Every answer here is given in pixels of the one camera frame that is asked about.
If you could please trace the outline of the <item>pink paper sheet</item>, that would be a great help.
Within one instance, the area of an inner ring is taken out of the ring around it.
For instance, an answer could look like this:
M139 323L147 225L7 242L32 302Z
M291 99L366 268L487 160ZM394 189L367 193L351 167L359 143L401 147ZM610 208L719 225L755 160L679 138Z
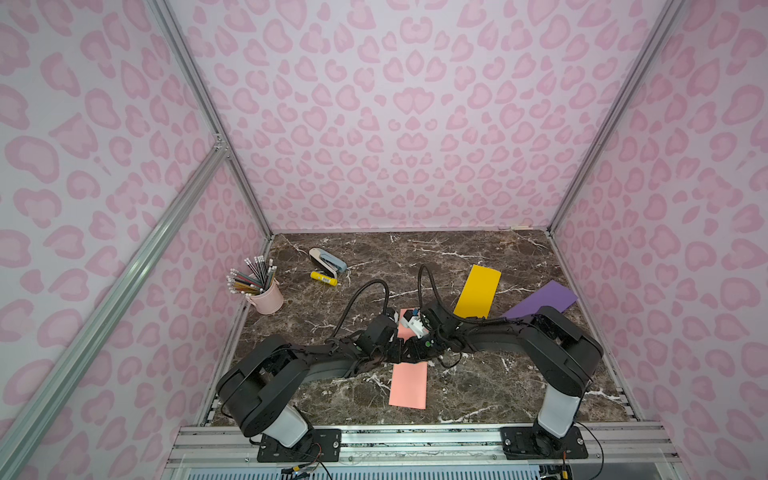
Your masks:
M399 314L398 337L409 339L410 334L402 325L401 309ZM427 398L427 364L400 363L393 366L390 385L389 405L402 408L424 410Z

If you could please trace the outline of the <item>yellow paper sheet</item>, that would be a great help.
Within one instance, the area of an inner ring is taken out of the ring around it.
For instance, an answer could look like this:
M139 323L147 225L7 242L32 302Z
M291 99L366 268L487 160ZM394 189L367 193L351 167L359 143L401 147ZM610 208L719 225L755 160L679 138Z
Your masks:
M500 271L473 265L453 313L461 318L487 318L500 279Z

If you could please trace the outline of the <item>purple paper sheet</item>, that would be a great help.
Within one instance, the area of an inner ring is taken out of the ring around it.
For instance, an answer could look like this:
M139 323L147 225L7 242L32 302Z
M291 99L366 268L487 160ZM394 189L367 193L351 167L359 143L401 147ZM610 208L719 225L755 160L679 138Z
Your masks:
M532 315L541 307L552 307L563 313L575 304L577 299L577 295L568 287L552 280L509 309L503 316L512 319Z

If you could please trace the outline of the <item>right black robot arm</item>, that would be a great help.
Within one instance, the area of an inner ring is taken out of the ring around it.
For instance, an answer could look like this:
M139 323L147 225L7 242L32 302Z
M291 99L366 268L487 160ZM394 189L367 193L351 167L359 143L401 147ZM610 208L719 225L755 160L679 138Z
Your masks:
M518 318L460 318L437 301L421 311L427 333L400 340L394 361L419 363L445 351L503 351L525 354L538 369L546 391L533 424L540 444L555 445L574 426L582 399L604 355L603 347L551 306Z

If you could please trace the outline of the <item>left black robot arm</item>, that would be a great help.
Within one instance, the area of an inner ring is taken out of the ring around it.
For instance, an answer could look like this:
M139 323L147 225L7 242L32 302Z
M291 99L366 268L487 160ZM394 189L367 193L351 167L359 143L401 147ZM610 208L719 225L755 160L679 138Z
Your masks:
M299 387L316 380L349 378L381 363L417 363L418 339L398 336L389 313L377 316L367 329L321 345L298 345L271 335L227 371L216 385L222 410L244 437L269 437L294 448L312 430L291 405Z

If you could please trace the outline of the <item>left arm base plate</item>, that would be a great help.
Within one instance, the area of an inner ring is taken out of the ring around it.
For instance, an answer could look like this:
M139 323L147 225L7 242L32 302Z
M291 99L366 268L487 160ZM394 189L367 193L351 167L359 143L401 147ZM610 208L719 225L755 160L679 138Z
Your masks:
M342 431L337 428L311 428L296 444L286 447L277 439L263 435L258 441L259 463L306 463L310 460L337 462Z

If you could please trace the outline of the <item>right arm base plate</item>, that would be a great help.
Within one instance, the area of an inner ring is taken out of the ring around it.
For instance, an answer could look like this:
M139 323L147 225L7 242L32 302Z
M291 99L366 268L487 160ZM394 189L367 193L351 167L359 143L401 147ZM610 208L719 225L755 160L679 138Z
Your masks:
M587 459L589 454L578 427L572 425L557 438L538 424L500 429L502 450L507 460Z

